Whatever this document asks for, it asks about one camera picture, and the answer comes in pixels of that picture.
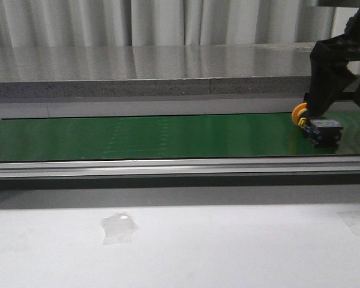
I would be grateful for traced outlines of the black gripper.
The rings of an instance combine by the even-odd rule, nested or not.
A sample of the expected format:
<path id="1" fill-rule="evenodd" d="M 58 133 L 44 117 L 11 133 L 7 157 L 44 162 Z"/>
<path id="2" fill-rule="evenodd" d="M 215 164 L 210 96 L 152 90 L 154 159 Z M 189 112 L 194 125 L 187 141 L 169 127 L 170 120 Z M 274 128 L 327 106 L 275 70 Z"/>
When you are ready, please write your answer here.
<path id="1" fill-rule="evenodd" d="M 307 110 L 311 116 L 322 116 L 356 80 L 347 65 L 360 61 L 360 6 L 347 21 L 341 35 L 315 44 L 310 61 L 311 84 L 306 98 Z M 353 102 L 360 107 L 360 83 Z"/>

